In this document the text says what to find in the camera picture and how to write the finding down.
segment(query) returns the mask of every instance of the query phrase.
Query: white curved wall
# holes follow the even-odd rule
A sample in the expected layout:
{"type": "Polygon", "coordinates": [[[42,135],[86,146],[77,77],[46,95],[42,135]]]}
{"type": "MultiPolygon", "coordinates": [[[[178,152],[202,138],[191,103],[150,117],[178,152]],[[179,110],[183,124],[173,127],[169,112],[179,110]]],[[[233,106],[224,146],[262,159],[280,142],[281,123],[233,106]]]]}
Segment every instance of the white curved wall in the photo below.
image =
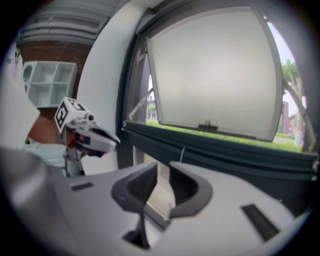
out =
{"type": "MultiPolygon", "coordinates": [[[[116,105],[119,79],[126,51],[141,17],[148,7],[162,0],[131,0],[104,27],[85,62],[77,99],[95,116],[97,125],[116,132],[116,105]]],[[[82,161],[86,175],[118,169],[117,153],[101,158],[86,156],[82,161]]]]}

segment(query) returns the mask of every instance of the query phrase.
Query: black slot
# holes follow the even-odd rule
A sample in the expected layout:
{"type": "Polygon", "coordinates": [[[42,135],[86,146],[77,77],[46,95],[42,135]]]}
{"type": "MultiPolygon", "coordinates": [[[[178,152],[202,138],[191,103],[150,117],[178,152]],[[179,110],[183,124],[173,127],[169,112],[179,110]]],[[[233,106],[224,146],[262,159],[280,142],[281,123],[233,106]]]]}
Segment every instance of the black slot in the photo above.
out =
{"type": "Polygon", "coordinates": [[[79,190],[84,190],[87,188],[93,187],[93,184],[91,182],[86,182],[86,183],[82,183],[82,184],[78,184],[78,185],[73,185],[71,186],[71,189],[73,191],[79,191],[79,190]]]}
{"type": "Polygon", "coordinates": [[[254,204],[242,206],[241,209],[244,211],[265,242],[279,233],[279,230],[254,204]]]}

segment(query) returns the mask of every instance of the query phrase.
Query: frosted glass pane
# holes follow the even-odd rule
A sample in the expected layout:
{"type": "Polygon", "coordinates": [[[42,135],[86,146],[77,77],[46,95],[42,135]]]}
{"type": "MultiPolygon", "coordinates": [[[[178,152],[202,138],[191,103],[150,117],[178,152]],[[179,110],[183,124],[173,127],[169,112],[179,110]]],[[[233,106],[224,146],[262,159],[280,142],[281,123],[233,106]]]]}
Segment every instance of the frosted glass pane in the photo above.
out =
{"type": "Polygon", "coordinates": [[[223,12],[147,40],[159,121],[197,128],[210,120],[219,131],[270,138],[282,89],[267,37],[250,8],[223,12]]]}

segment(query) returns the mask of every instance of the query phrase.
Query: sky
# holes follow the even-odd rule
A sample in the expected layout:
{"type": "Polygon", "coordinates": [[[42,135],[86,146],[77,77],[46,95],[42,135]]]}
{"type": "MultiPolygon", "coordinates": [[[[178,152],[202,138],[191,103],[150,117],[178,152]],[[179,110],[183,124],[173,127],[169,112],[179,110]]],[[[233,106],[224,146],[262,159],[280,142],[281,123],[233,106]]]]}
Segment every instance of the sky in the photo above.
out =
{"type": "MultiPolygon", "coordinates": [[[[282,63],[285,63],[287,60],[290,60],[291,62],[295,62],[295,59],[288,47],[288,45],[286,44],[285,40],[282,38],[282,36],[279,34],[279,32],[277,31],[277,29],[271,24],[271,23],[268,23],[269,25],[269,28],[271,30],[271,33],[274,37],[274,40],[275,40],[275,43],[276,43],[276,46],[278,48],[278,52],[279,52],[279,56],[280,56],[280,60],[282,63]]],[[[151,76],[149,77],[149,90],[153,87],[152,85],[152,80],[151,80],[151,76]]],[[[155,98],[155,95],[154,93],[152,92],[150,94],[150,96],[152,96],[152,99],[155,98]]],[[[286,93],[282,100],[284,102],[288,102],[288,106],[289,106],[289,117],[296,114],[298,112],[298,107],[295,103],[295,101],[293,100],[293,98],[291,97],[290,93],[286,93]]],[[[306,100],[305,98],[303,97],[302,99],[302,103],[304,106],[306,106],[306,100]]]]}

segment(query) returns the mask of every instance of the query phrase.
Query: grass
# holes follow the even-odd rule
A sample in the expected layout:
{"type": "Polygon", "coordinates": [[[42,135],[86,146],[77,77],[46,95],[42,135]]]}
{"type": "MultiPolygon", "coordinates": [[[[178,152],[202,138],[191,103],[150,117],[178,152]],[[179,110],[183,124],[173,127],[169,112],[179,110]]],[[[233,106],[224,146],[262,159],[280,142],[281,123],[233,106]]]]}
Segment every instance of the grass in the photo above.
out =
{"type": "Polygon", "coordinates": [[[198,130],[191,130],[191,129],[161,125],[155,121],[146,121],[146,125],[158,127],[158,128],[162,128],[162,129],[167,129],[167,130],[172,130],[172,131],[176,131],[176,132],[205,136],[205,137],[209,137],[209,138],[231,141],[231,142],[236,142],[236,143],[243,143],[243,144],[248,144],[248,145],[253,145],[253,146],[258,146],[258,147],[269,148],[269,149],[285,150],[285,151],[291,151],[291,152],[301,152],[301,150],[302,150],[302,146],[296,146],[290,142],[284,142],[284,143],[264,142],[264,141],[253,140],[253,139],[248,139],[248,138],[239,138],[239,137],[215,134],[215,133],[210,133],[210,132],[205,132],[205,131],[198,131],[198,130]]]}
{"type": "Polygon", "coordinates": [[[279,133],[279,132],[277,132],[275,136],[282,137],[282,138],[293,139],[293,140],[296,138],[296,136],[294,136],[294,135],[287,135],[287,134],[283,134],[283,133],[279,133]]]}

